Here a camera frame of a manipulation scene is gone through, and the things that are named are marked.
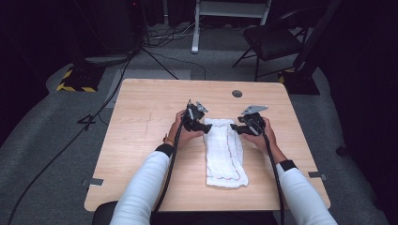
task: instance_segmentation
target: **wrist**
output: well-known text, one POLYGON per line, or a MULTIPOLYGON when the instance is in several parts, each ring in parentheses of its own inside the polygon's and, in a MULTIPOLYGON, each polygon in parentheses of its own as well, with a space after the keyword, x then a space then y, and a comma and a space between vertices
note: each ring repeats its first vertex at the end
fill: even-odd
POLYGON ((168 137, 167 133, 163 138, 163 143, 167 143, 167 144, 171 145, 172 147, 174 147, 174 140, 171 139, 170 137, 168 137))
POLYGON ((271 143, 271 144, 269 145, 269 147, 270 147, 270 149, 271 149, 271 152, 281 151, 281 149, 279 148, 278 144, 276 144, 276 143, 271 143))
POLYGON ((271 153, 274 158, 275 164, 278 164, 282 161, 287 160, 287 157, 284 155, 282 150, 278 147, 278 145, 275 145, 274 147, 271 147, 271 153))

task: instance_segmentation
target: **black chair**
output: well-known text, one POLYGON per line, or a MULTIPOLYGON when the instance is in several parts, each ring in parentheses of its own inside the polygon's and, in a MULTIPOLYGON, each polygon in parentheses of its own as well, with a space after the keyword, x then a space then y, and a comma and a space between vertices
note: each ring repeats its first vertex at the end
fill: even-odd
POLYGON ((259 77, 285 70, 286 68, 282 68, 266 74, 258 74, 260 60, 269 61, 300 53, 304 48, 309 29, 315 27, 319 19, 325 14, 326 9, 324 6, 297 9, 284 14, 273 22, 246 29, 243 36, 250 48, 240 56, 232 67, 234 68, 242 59, 256 56, 255 82, 259 77), (290 32, 290 29, 298 27, 301 28, 298 33, 290 32), (302 36, 302 41, 299 41, 298 36, 302 36), (254 54, 247 56, 251 50, 254 51, 254 54))
POLYGON ((92 225, 109 225, 114 215, 117 201, 107 202, 100 205, 93 216, 92 225))

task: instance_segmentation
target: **gray carpet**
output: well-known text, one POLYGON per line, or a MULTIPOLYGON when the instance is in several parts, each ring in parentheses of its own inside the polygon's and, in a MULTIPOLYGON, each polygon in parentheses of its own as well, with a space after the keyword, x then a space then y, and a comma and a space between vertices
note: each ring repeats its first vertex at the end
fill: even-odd
MULTIPOLYGON (((206 75, 194 64, 156 56, 171 70, 189 71, 193 80, 251 82, 254 59, 231 68, 246 48, 242 30, 225 28, 202 32, 198 54, 191 54, 191 36, 148 50, 203 66, 206 75)), ((268 62, 261 69, 282 68, 293 58, 268 62)), ((57 92, 55 88, 68 67, 60 68, 47 81, 50 95, 26 115, 0 149, 0 224, 7 224, 13 205, 29 182, 83 127, 77 121, 100 108, 121 66, 106 69, 98 93, 57 92)), ((162 68, 147 53, 139 52, 128 69, 162 68)), ((335 154, 335 149, 344 144, 339 118, 322 71, 317 70, 314 79, 320 96, 290 98, 315 163, 329 178, 324 184, 331 201, 331 214, 339 224, 388 224, 384 214, 375 209, 370 185, 352 159, 335 154)), ((277 82, 277 77, 270 75, 260 82, 277 82)), ((105 123, 109 122, 112 112, 113 108, 106 108, 100 114, 105 123)), ((107 130, 98 118, 95 122, 29 189, 12 224, 91 224, 93 213, 84 210, 86 187, 80 184, 92 176, 107 130)), ((295 224, 290 213, 286 213, 286 224, 295 224)))

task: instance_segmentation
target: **black cable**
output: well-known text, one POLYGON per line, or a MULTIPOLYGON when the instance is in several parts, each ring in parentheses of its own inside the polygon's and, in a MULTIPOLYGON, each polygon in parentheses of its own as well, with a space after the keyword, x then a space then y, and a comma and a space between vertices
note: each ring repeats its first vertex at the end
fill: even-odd
POLYGON ((153 56, 151 52, 148 52, 148 51, 147 51, 146 49, 144 49, 143 47, 141 47, 141 49, 142 49, 144 52, 148 53, 149 56, 151 56, 153 59, 155 59, 155 61, 156 61, 159 65, 161 65, 161 67, 163 67, 168 73, 170 73, 170 75, 172 75, 174 78, 176 78, 176 80, 179 80, 179 78, 176 77, 176 76, 175 76, 169 69, 167 69, 161 62, 159 62, 159 60, 158 60, 157 58, 155 58, 155 56, 153 56))
POLYGON ((83 133, 83 131, 91 124, 91 122, 94 120, 94 118, 95 118, 97 115, 99 115, 100 112, 101 112, 101 111, 106 107, 106 105, 111 101, 111 99, 112 99, 112 97, 115 95, 115 93, 116 93, 116 91, 117 91, 119 85, 120 85, 121 82, 123 81, 124 73, 126 72, 127 66, 129 65, 131 59, 133 58, 133 56, 134 56, 136 53, 137 53, 137 50, 134 51, 132 54, 130 54, 130 56, 129 56, 129 61, 128 61, 128 63, 125 65, 125 67, 124 67, 124 69, 123 69, 123 71, 122 71, 122 74, 121 74, 121 76, 120 76, 120 80, 119 80, 119 82, 117 83, 114 92, 108 97, 108 99, 105 100, 105 102, 102 104, 102 106, 99 108, 99 110, 98 110, 93 116, 91 116, 91 117, 89 118, 87 124, 85 124, 85 125, 79 130, 79 132, 78 132, 78 133, 77 133, 77 134, 64 146, 64 148, 62 148, 62 150, 61 150, 58 154, 56 154, 55 157, 53 157, 53 159, 51 159, 50 162, 48 162, 48 163, 46 164, 46 166, 35 176, 35 178, 33 178, 33 180, 29 183, 29 185, 28 185, 28 186, 26 187, 26 189, 23 191, 23 193, 21 194, 20 198, 19 198, 18 201, 15 203, 14 208, 13 208, 12 211, 11 211, 11 215, 10 215, 10 217, 9 217, 9 219, 8 219, 8 225, 11 224, 11 222, 12 222, 12 220, 13 220, 13 218, 14 218, 14 215, 15 215, 15 213, 16 213, 16 211, 17 211, 17 208, 18 208, 18 206, 20 205, 20 203, 21 203, 23 197, 25 196, 25 194, 27 193, 27 191, 33 186, 33 184, 38 180, 38 178, 47 170, 47 168, 49 168, 49 167, 53 164, 53 162, 54 162, 59 156, 61 156, 62 153, 64 153, 65 150, 67 150, 68 147, 69 147, 69 146, 70 146, 70 145, 83 133))
POLYGON ((196 66, 202 68, 202 70, 205 72, 205 80, 206 80, 206 69, 205 69, 204 67, 202 67, 201 65, 199 65, 199 64, 196 64, 196 63, 193 63, 193 62, 188 62, 188 61, 179 60, 179 59, 176 59, 176 58, 166 57, 166 56, 164 56, 164 55, 162 55, 162 54, 159 54, 159 53, 153 53, 153 52, 149 52, 149 53, 154 54, 154 55, 158 55, 158 56, 163 57, 163 58, 166 58, 166 59, 176 60, 177 62, 196 65, 196 66))
MULTIPOLYGON (((182 114, 181 118, 185 118, 185 113, 187 112, 187 110, 185 110, 185 112, 182 114)), ((167 188, 169 187, 169 183, 170 183, 170 178, 172 176, 172 172, 173 172, 173 167, 174 167, 174 163, 176 160, 176 149, 178 148, 178 141, 179 141, 179 135, 181 133, 181 129, 182 129, 182 125, 184 124, 184 121, 182 120, 181 123, 178 126, 178 130, 176 131, 176 136, 174 139, 174 151, 173 151, 173 155, 170 161, 170 166, 169 166, 169 172, 167 173, 167 178, 166 181, 164 182, 164 187, 163 190, 161 192, 161 196, 159 197, 158 203, 156 204, 155 209, 152 211, 151 214, 151 218, 150 218, 150 223, 153 223, 156 214, 159 212, 159 209, 161 208, 161 203, 163 202, 164 196, 166 195, 167 192, 167 188)))
POLYGON ((143 46, 144 46, 144 47, 147 47, 147 48, 163 47, 163 46, 166 46, 167 44, 169 44, 170 42, 172 42, 172 41, 174 41, 174 40, 181 40, 181 39, 183 39, 183 38, 186 38, 187 36, 193 35, 194 33, 189 33, 189 34, 187 34, 187 35, 183 35, 183 33, 185 33, 186 31, 190 31, 190 30, 194 29, 194 25, 195 25, 195 23, 192 23, 192 24, 190 24, 189 26, 187 26, 186 28, 180 28, 180 30, 182 30, 182 32, 176 31, 176 29, 175 29, 175 31, 174 31, 173 33, 168 34, 168 35, 166 36, 167 31, 170 30, 170 29, 167 29, 166 32, 165 32, 163 35, 158 36, 158 37, 165 37, 163 40, 160 39, 160 41, 158 42, 158 44, 144 43, 143 46))
MULTIPOLYGON (((182 35, 185 31, 189 30, 190 26, 187 27, 181 27, 181 28, 176 28, 175 32, 173 32, 171 35, 173 36, 180 36, 182 35)), ((150 38, 162 38, 162 37, 166 37, 167 31, 170 29, 158 29, 158 30, 148 30, 149 36, 150 38), (164 32, 162 35, 158 32, 160 30, 166 30, 166 32, 164 32)))
POLYGON ((282 188, 281 188, 281 182, 279 181, 279 175, 278 171, 276 169, 276 164, 275 164, 275 159, 273 158, 272 152, 271 152, 271 147, 269 145, 269 138, 264 131, 262 127, 260 127, 257 123, 255 123, 253 120, 251 121, 254 125, 257 126, 257 128, 261 129, 261 132, 263 133, 264 140, 266 141, 266 147, 268 151, 268 156, 271 161, 272 165, 272 170, 275 176, 275 181, 276 181, 276 188, 278 189, 278 196, 279 196, 279 205, 281 207, 281 225, 284 225, 284 205, 283 205, 283 194, 282 194, 282 188))
POLYGON ((104 125, 109 126, 109 124, 106 123, 105 121, 103 121, 103 119, 100 117, 100 113, 99 113, 99 120, 100 120, 104 125))

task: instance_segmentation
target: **white towel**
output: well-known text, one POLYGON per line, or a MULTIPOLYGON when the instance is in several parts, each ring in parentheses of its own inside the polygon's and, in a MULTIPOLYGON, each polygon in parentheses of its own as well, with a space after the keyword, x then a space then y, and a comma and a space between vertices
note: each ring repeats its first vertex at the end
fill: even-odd
POLYGON ((204 135, 207 159, 207 184, 225 188, 248 186, 249 179, 243 170, 243 148, 237 132, 231 129, 231 119, 209 119, 211 130, 204 135))

